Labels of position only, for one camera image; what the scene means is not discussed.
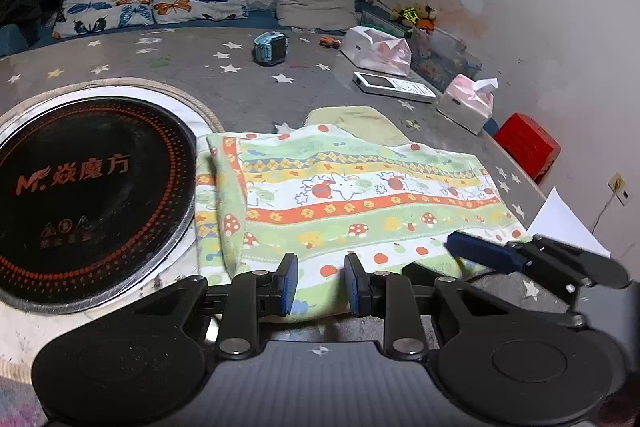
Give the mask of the colourful patterned children's garment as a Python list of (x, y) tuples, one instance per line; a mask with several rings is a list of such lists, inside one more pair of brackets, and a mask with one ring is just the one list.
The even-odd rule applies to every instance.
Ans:
[(460, 277), (478, 265), (451, 256), (463, 231), (504, 244), (526, 239), (480, 161), (422, 143), (383, 145), (327, 122), (268, 134), (213, 133), (198, 141), (198, 269), (213, 285), (298, 260), (290, 320), (344, 313), (342, 271), (419, 263)]

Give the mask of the white paper sheet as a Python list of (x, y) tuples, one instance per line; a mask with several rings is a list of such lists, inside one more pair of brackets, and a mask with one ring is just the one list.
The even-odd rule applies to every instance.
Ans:
[(542, 235), (556, 241), (591, 251), (602, 257), (611, 257), (608, 251), (566, 205), (553, 187), (527, 232), (530, 236)]

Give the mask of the grey star-patterned table cover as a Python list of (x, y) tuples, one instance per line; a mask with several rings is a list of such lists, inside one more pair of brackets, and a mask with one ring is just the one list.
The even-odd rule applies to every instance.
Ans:
[(302, 127), (320, 107), (371, 106), (411, 141), (475, 155), (523, 225), (530, 225), (544, 205), (538, 185), (487, 132), (466, 131), (432, 104), (363, 93), (352, 81), (352, 63), (340, 51), (319, 46), (316, 34), (292, 32), (285, 62), (259, 66), (252, 59), (257, 34), (237, 27), (134, 27), (5, 55), (1, 110), (23, 110), (55, 89), (147, 84), (190, 95), (228, 131), (272, 133), (280, 124)]

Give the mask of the red box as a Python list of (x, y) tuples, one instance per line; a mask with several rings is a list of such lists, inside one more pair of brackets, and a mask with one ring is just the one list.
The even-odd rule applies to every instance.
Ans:
[(495, 134), (496, 142), (536, 184), (561, 153), (561, 145), (532, 117), (512, 114)]

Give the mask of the pink tissue box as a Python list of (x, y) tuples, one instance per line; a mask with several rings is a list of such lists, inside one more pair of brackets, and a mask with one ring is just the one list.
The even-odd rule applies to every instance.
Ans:
[(469, 132), (480, 134), (491, 120), (498, 88), (497, 78), (473, 80), (459, 74), (438, 99), (437, 112)]

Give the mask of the round black induction cooktop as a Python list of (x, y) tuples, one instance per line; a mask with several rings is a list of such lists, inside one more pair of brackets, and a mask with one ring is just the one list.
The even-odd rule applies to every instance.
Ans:
[(138, 78), (33, 96), (1, 118), (1, 300), (66, 314), (129, 291), (178, 254), (194, 217), (196, 142), (220, 124)]

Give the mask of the white remote control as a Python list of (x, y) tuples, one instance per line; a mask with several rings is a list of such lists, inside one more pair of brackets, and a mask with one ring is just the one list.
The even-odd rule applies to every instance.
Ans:
[(352, 81), (362, 92), (367, 94), (421, 103), (433, 103), (437, 100), (437, 94), (420, 82), (376, 75), (370, 72), (354, 72)]

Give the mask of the white pink plastic bag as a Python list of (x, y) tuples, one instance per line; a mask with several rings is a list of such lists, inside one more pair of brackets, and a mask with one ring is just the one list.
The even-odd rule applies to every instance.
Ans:
[(411, 50), (407, 40), (374, 28), (349, 28), (340, 50), (352, 64), (371, 72), (407, 77), (411, 69)]

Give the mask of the grey cushion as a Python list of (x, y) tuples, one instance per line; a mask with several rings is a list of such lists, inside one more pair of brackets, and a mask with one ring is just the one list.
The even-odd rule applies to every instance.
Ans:
[(356, 0), (278, 0), (276, 14), (286, 27), (343, 31), (358, 25)]

